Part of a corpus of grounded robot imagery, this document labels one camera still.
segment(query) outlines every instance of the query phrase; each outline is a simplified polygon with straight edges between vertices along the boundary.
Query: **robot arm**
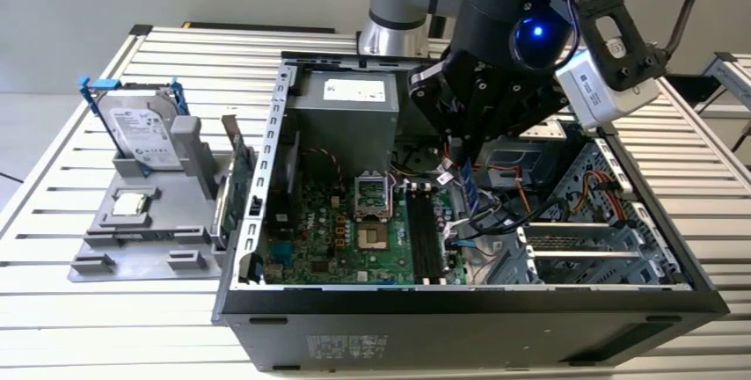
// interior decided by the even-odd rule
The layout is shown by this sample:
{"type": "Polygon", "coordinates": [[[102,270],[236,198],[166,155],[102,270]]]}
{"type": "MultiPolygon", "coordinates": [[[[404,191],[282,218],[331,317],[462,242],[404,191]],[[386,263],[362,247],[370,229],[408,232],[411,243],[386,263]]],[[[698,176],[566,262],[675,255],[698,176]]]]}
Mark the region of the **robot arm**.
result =
{"type": "Polygon", "coordinates": [[[667,72],[694,1],[660,49],[642,39],[623,0],[371,0],[358,49],[427,56],[426,14],[456,17],[442,60],[415,69],[410,91],[446,141],[462,142],[452,160],[472,162],[483,142],[519,135],[568,104],[586,128],[644,106],[659,94],[655,78],[667,72]],[[616,39],[603,38],[602,18],[612,18],[616,39]],[[576,53],[582,42],[587,51],[576,53]]]}

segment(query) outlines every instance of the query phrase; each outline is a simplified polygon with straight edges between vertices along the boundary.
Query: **small electronic chip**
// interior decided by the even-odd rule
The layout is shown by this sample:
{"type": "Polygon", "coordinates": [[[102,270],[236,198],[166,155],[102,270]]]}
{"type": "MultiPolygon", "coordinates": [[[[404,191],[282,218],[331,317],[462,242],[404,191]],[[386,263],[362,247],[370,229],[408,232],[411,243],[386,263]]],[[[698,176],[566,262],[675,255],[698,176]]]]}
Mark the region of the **small electronic chip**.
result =
{"type": "Polygon", "coordinates": [[[328,261],[311,261],[310,270],[314,273],[328,273],[328,261]]]}
{"type": "Polygon", "coordinates": [[[143,212],[147,200],[150,199],[147,194],[138,193],[123,193],[115,199],[115,205],[112,206],[114,216],[138,216],[143,212]]]}
{"type": "Polygon", "coordinates": [[[388,249],[386,223],[360,223],[356,226],[356,247],[372,251],[388,249]]]}

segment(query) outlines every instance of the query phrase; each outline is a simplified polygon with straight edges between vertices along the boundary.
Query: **aluminum slat table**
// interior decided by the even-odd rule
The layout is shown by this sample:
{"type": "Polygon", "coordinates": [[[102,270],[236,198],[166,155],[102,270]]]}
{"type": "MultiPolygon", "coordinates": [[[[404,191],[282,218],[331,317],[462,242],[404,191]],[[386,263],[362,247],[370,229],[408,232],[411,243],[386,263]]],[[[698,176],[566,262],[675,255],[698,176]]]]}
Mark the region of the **aluminum slat table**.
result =
{"type": "MultiPolygon", "coordinates": [[[[446,44],[434,43],[434,54],[446,44]]],[[[103,77],[152,83],[178,77],[211,147],[230,149],[224,113],[238,115],[246,142],[258,146],[283,50],[354,53],[355,38],[154,28],[128,37],[103,77]]],[[[751,175],[659,84],[659,99],[616,127],[732,313],[615,369],[363,372],[359,378],[751,378],[751,175]]],[[[555,117],[570,120],[571,112],[555,117]]],[[[112,178],[112,152],[82,103],[0,214],[0,368],[11,369],[0,377],[266,376],[230,329],[210,325],[219,281],[68,282],[68,262],[112,178]]]]}

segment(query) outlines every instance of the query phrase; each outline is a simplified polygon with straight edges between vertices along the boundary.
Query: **sticker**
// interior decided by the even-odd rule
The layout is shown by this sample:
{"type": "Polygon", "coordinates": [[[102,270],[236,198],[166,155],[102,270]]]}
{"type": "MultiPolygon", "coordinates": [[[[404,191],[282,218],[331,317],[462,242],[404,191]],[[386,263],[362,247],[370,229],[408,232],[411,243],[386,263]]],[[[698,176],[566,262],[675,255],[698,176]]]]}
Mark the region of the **sticker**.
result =
{"type": "Polygon", "coordinates": [[[442,168],[444,169],[443,172],[451,169],[451,166],[454,166],[454,162],[451,161],[451,158],[444,157],[444,160],[442,160],[442,168]]]}
{"type": "Polygon", "coordinates": [[[324,100],[386,102],[386,83],[362,79],[328,79],[324,100]]]}
{"type": "Polygon", "coordinates": [[[162,117],[150,109],[110,111],[132,157],[152,169],[180,169],[180,159],[162,117]]]}
{"type": "Polygon", "coordinates": [[[388,335],[311,335],[307,351],[316,360],[371,360],[384,357],[388,335]]]}
{"type": "Polygon", "coordinates": [[[446,185],[454,180],[454,175],[450,172],[444,172],[442,176],[438,177],[438,183],[446,185]]]}

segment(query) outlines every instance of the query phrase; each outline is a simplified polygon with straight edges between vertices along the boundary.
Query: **metal frame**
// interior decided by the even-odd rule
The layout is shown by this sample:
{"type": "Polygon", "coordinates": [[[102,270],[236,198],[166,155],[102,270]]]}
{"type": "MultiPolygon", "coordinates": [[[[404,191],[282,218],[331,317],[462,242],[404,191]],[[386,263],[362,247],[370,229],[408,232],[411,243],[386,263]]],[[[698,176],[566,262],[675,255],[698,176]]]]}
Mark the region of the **metal frame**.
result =
{"type": "Polygon", "coordinates": [[[706,118],[751,119],[751,55],[715,53],[702,75],[712,76],[740,101],[740,105],[700,104],[695,110],[706,118]]]}

